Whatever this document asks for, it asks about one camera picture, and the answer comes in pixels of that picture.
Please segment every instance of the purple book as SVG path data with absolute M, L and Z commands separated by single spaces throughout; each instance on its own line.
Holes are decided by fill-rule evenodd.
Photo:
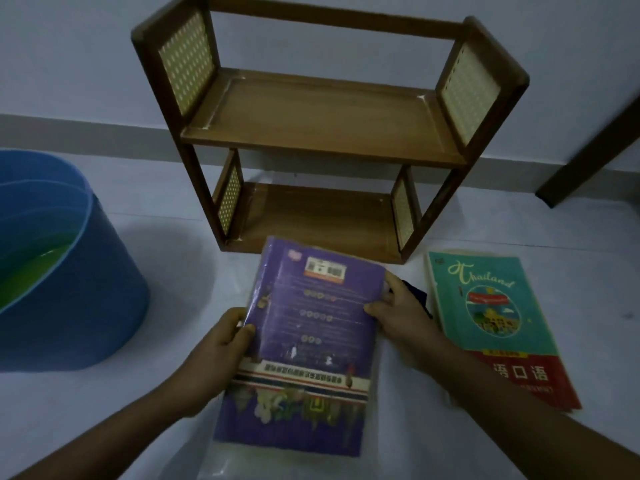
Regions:
M 270 237 L 245 322 L 257 332 L 214 438 L 359 456 L 385 269 Z

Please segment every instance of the shelf board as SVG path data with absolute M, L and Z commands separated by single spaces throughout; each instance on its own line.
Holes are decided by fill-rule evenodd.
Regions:
M 461 168 L 435 92 L 220 69 L 185 143 L 332 153 Z
M 402 263 L 388 194 L 245 182 L 225 250 L 261 253 L 270 235 Z

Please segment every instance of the floor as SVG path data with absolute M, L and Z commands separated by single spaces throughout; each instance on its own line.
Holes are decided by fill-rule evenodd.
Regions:
M 229 306 L 245 305 L 257 255 L 220 253 L 177 163 L 64 155 L 89 179 L 152 289 L 139 332 L 84 371 L 0 375 L 0 477 L 17 473 L 160 383 Z M 220 168 L 206 167 L 213 188 Z M 389 191 L 392 182 L 245 171 L 252 181 Z M 435 192 L 418 185 L 421 206 Z M 400 277 L 428 290 L 427 248 L 517 255 L 539 298 L 584 410 L 574 417 L 640 452 L 640 217 L 626 203 L 571 199 L 548 209 L 530 194 L 461 188 Z M 377 408 L 365 458 L 285 469 L 269 455 L 242 461 L 209 450 L 216 404 L 163 434 L 126 479 L 315 475 L 386 478 L 521 478 L 429 377 L 381 347 Z

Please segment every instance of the hand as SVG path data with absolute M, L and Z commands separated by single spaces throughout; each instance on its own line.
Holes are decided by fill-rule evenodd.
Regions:
M 244 308 L 230 308 L 160 386 L 181 416 L 195 416 L 227 388 L 253 340 L 254 325 L 239 330 Z
M 393 293 L 386 294 L 384 301 L 366 304 L 364 311 L 380 322 L 407 365 L 419 368 L 424 348 L 444 335 L 400 278 L 387 271 L 385 281 Z

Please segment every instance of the thailand book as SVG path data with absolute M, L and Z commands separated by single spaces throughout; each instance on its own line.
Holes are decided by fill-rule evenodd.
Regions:
M 251 347 L 223 397 L 214 439 L 359 456 L 385 269 L 268 238 L 245 323 Z
M 427 261 L 453 343 L 547 404 L 582 408 L 520 259 L 429 251 Z

